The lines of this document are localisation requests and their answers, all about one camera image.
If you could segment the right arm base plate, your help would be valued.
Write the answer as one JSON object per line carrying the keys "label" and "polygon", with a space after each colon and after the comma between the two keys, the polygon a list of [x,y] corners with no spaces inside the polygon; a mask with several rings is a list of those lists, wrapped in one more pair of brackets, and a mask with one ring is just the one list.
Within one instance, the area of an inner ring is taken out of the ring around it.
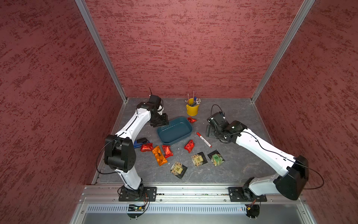
{"label": "right arm base plate", "polygon": [[228,187],[231,202],[267,202],[265,195],[257,196],[248,187]]}

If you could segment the black yellow tea pouch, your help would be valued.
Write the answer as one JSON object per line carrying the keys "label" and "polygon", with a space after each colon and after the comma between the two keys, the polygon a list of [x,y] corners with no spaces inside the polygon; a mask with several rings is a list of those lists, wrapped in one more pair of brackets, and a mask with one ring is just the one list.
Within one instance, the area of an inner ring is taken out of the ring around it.
{"label": "black yellow tea pouch", "polygon": [[177,178],[182,179],[187,171],[187,167],[180,162],[175,162],[170,169],[170,172]]}
{"label": "black yellow tea pouch", "polygon": [[208,163],[203,152],[199,152],[197,154],[192,155],[191,159],[192,159],[194,166],[196,166],[196,167],[199,167],[199,166],[202,166],[203,164]]}

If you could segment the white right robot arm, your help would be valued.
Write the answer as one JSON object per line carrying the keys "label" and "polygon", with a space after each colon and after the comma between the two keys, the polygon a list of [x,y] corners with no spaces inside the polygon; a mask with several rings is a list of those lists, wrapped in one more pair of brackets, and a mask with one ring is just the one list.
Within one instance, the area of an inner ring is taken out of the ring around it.
{"label": "white right robot arm", "polygon": [[266,162],[276,173],[267,177],[251,177],[239,190],[241,200],[253,202],[259,197],[281,194],[297,200],[309,180],[308,160],[295,157],[269,144],[239,121],[228,123],[225,119],[209,118],[216,137],[221,141],[235,143]]}

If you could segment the black green tea pouch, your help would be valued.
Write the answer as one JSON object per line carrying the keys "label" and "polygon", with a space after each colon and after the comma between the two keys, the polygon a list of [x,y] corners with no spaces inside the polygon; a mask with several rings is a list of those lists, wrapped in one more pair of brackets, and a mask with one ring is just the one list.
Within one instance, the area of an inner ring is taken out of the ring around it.
{"label": "black green tea pouch", "polygon": [[215,167],[221,165],[225,161],[218,150],[209,153],[208,157]]}

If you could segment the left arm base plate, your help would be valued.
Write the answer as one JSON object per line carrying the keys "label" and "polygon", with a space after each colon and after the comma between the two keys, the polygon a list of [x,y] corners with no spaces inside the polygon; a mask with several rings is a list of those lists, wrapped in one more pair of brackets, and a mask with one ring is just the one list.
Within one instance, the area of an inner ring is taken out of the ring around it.
{"label": "left arm base plate", "polygon": [[120,202],[155,202],[157,188],[141,185],[137,190],[133,190],[122,186],[117,192]]}

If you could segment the red foil tea bag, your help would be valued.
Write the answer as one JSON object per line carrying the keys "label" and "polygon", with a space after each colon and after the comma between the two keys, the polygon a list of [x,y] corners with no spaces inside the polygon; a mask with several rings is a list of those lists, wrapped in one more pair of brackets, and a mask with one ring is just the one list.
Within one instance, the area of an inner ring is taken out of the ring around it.
{"label": "red foil tea bag", "polygon": [[186,151],[188,151],[188,153],[191,153],[192,150],[194,149],[194,147],[195,147],[194,141],[193,141],[193,140],[190,140],[190,141],[184,146],[184,149],[185,149]]}
{"label": "red foil tea bag", "polygon": [[141,152],[151,152],[154,149],[152,143],[146,143],[141,146]]}
{"label": "red foil tea bag", "polygon": [[164,151],[164,157],[165,158],[173,156],[173,152],[172,152],[171,147],[169,145],[163,145],[162,149]]}

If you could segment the small red tea bag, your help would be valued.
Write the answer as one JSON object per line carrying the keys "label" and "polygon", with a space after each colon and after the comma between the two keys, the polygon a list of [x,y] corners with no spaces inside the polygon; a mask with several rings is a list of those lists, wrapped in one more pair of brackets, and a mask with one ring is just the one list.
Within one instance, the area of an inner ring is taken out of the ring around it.
{"label": "small red tea bag", "polygon": [[188,120],[191,124],[193,124],[193,123],[195,123],[195,122],[197,121],[196,119],[194,119],[194,118],[192,118],[192,117],[188,117],[187,120]]}

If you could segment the teal plastic storage box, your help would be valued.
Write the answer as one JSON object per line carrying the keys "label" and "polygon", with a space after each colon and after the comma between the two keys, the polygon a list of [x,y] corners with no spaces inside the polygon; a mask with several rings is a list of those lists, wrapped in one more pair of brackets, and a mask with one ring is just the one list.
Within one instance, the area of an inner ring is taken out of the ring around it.
{"label": "teal plastic storage box", "polygon": [[183,116],[169,121],[169,125],[157,128],[158,136],[164,145],[173,145],[182,141],[190,137],[192,131],[191,123]]}

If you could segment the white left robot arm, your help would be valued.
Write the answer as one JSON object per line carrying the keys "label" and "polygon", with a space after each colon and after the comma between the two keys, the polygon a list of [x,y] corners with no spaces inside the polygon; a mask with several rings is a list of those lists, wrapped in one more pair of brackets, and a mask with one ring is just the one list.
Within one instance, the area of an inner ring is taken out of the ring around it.
{"label": "white left robot arm", "polygon": [[104,163],[113,170],[112,174],[120,176],[124,183],[122,189],[134,200],[139,200],[144,195],[142,178],[135,169],[134,142],[146,123],[152,127],[169,124],[168,116],[163,113],[163,109],[163,100],[158,103],[148,101],[138,104],[134,115],[125,126],[105,139]]}

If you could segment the orange foil tea bag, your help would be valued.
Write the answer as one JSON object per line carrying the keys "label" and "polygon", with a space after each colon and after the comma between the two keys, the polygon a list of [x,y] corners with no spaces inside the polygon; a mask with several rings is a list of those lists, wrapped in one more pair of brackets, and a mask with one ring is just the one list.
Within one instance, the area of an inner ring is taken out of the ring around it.
{"label": "orange foil tea bag", "polygon": [[165,158],[165,156],[162,154],[161,149],[159,146],[156,146],[153,150],[152,153],[155,156],[155,159],[158,163],[159,166],[162,166],[164,164],[167,163],[167,159]]}

